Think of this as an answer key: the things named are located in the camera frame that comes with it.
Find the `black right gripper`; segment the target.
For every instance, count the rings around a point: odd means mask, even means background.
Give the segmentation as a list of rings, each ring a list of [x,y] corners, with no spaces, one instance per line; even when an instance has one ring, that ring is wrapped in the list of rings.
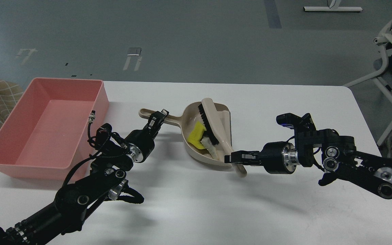
[[[270,174],[292,174],[293,165],[284,157],[291,149],[293,144],[285,141],[266,143],[261,151],[239,150],[225,155],[224,163],[263,166]]]

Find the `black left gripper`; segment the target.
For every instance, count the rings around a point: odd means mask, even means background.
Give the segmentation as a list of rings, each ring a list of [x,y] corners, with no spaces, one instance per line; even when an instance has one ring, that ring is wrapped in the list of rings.
[[[154,138],[159,133],[165,118],[169,115],[168,110],[156,111],[150,115],[144,130],[133,130],[126,136],[125,141],[129,145],[129,156],[133,162],[143,163],[154,149]]]

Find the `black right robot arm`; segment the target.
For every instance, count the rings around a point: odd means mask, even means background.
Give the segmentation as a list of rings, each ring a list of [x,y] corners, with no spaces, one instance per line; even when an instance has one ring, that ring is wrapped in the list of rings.
[[[392,159],[360,152],[354,138],[332,129],[317,130],[309,113],[278,115],[277,124],[294,131],[295,143],[266,143],[261,151],[235,151],[225,163],[262,166],[270,174],[292,174],[297,166],[324,172],[320,186],[345,180],[381,198],[392,199]]]

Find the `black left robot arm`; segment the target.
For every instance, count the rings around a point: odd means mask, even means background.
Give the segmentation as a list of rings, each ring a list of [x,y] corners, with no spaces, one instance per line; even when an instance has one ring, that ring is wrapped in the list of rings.
[[[95,111],[88,118],[88,143],[96,153],[77,163],[49,205],[13,227],[0,227],[0,245],[45,245],[56,236],[81,231],[84,222],[105,201],[141,204],[143,195],[129,186],[127,173],[154,149],[167,110],[151,113],[141,130],[126,138],[103,124],[91,136]]]

